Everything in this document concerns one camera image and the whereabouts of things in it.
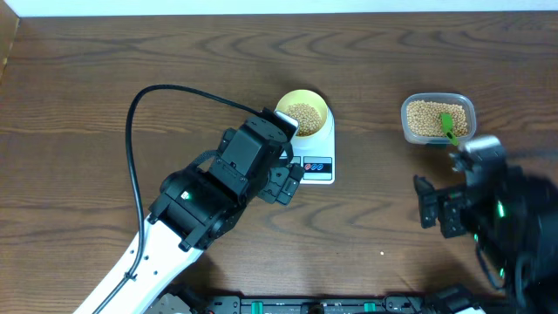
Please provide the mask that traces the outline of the green plastic measuring scoop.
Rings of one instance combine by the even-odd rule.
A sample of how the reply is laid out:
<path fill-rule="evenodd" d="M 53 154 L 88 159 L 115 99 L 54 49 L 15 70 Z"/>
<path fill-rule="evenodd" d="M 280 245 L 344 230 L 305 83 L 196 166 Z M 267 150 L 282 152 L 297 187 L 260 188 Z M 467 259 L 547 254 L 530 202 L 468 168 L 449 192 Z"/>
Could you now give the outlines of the green plastic measuring scoop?
<path fill-rule="evenodd" d="M 457 136 L 453 132 L 453 117 L 450 113 L 440 114 L 441 129 L 443 134 L 448 138 L 450 143 L 454 146 L 459 145 Z"/>

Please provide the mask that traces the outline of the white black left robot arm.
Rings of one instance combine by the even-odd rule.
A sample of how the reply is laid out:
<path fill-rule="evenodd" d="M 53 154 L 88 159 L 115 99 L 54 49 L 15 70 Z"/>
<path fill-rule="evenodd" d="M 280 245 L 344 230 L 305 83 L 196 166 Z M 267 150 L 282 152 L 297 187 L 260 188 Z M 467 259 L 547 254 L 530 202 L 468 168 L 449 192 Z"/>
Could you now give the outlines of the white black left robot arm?
<path fill-rule="evenodd" d="M 229 128 L 215 150 L 170 174 L 149 208 L 144 231 L 88 298 L 79 313 L 142 313 L 259 197 L 288 205 L 304 170 L 292 163 L 299 125 L 285 113 L 261 113 Z"/>

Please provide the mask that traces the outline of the yellow plastic bowl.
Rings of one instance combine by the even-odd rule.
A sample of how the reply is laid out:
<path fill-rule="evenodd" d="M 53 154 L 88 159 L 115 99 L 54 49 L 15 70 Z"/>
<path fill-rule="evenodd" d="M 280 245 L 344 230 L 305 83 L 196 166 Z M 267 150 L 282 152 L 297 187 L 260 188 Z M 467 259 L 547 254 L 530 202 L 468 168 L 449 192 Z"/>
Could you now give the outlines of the yellow plastic bowl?
<path fill-rule="evenodd" d="M 325 100 L 310 90 L 294 90 L 285 94 L 276 109 L 298 122 L 298 137 L 318 133 L 326 124 L 328 110 Z"/>

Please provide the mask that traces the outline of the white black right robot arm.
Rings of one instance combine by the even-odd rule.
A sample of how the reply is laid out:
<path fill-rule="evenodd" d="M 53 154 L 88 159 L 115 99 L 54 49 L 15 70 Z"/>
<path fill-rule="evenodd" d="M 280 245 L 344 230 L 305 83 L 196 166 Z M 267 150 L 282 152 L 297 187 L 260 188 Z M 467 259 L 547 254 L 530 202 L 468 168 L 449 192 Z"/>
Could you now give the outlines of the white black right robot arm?
<path fill-rule="evenodd" d="M 557 311 L 557 187 L 520 167 L 476 169 L 457 186 L 436 189 L 418 175 L 420 223 L 444 238 L 469 233 L 491 285 L 527 313 Z"/>

